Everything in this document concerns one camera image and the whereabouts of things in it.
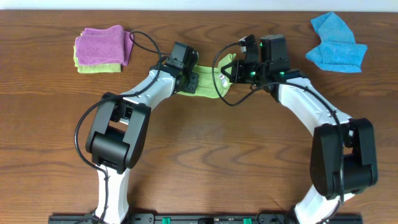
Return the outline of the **light green microfiber cloth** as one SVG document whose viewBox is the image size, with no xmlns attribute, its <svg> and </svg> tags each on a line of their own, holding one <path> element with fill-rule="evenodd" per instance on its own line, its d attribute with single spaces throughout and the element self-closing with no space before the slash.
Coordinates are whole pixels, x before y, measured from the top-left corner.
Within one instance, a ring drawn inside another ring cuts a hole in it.
<svg viewBox="0 0 398 224">
<path fill-rule="evenodd" d="M 235 59 L 235 57 L 236 57 L 236 54 L 226 55 L 218 62 L 217 66 L 214 68 L 216 87 L 222 97 L 224 97 L 225 94 L 227 94 L 232 83 L 229 81 L 229 78 L 226 75 L 223 75 L 220 72 L 220 69 L 223 66 L 231 63 Z M 180 91 L 180 92 L 178 92 L 178 94 L 185 95 L 185 96 L 201 96 L 201 97 L 207 97 L 207 98 L 218 98 L 219 96 L 216 92 L 216 89 L 215 89 L 214 83 L 213 83 L 212 68 L 196 65 L 193 68 L 193 72 L 198 74 L 198 86 L 197 86 L 197 89 L 195 90 L 195 93 L 186 93 L 186 92 Z"/>
</svg>

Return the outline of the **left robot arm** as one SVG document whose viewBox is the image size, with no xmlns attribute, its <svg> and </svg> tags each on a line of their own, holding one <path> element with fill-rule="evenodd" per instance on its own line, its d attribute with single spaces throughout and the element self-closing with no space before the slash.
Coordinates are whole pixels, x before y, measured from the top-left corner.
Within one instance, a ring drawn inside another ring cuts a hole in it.
<svg viewBox="0 0 398 224">
<path fill-rule="evenodd" d="M 199 74 L 185 66 L 158 64 L 131 90 L 105 93 L 92 107 L 95 117 L 85 144 L 99 178 L 94 223 L 123 223 L 129 211 L 129 173 L 146 141 L 152 110 L 175 93 L 194 93 Z"/>
</svg>

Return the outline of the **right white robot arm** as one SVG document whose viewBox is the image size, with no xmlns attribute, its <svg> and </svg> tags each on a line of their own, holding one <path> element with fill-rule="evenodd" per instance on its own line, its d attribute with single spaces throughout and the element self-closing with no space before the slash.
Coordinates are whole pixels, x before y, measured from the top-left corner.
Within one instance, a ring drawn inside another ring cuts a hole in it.
<svg viewBox="0 0 398 224">
<path fill-rule="evenodd" d="M 268 92 L 312 135 L 312 186 L 284 223 L 329 223 L 346 200 L 378 181 L 374 128 L 366 118 L 340 111 L 313 87 L 299 69 L 275 62 L 235 60 L 221 68 L 231 83 Z"/>
</svg>

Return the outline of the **green folded cloth under purple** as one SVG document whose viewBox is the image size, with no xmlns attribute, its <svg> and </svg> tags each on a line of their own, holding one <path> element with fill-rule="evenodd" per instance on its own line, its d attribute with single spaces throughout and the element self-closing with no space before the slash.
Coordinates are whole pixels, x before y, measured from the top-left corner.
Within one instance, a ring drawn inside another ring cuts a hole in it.
<svg viewBox="0 0 398 224">
<path fill-rule="evenodd" d="M 105 63 L 99 65 L 80 65 L 78 62 L 77 52 L 78 37 L 75 39 L 75 45 L 73 46 L 73 61 L 78 73 L 117 73 L 121 72 L 121 65 L 119 63 Z"/>
</svg>

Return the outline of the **blue crumpled cloth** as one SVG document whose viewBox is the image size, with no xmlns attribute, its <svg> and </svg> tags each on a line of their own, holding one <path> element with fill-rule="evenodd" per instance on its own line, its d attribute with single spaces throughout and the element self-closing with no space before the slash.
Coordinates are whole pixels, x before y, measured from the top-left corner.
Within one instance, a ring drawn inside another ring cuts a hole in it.
<svg viewBox="0 0 398 224">
<path fill-rule="evenodd" d="M 306 59 L 329 72 L 361 72 L 368 46 L 356 43 L 353 32 L 339 16 L 328 12 L 312 19 L 311 24 L 321 42 L 305 54 Z"/>
</svg>

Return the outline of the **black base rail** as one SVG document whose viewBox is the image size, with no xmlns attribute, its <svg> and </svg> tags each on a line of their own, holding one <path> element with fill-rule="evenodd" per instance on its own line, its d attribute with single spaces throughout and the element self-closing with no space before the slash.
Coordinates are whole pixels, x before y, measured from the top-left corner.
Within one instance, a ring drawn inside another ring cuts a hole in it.
<svg viewBox="0 0 398 224">
<path fill-rule="evenodd" d="M 98 223 L 91 214 L 87 215 L 51 215 L 49 224 Z M 286 215 L 261 213 L 259 215 L 154 215 L 135 213 L 129 215 L 123 224 L 278 224 L 298 223 L 289 221 Z M 338 215 L 328 223 L 363 224 L 361 215 Z"/>
</svg>

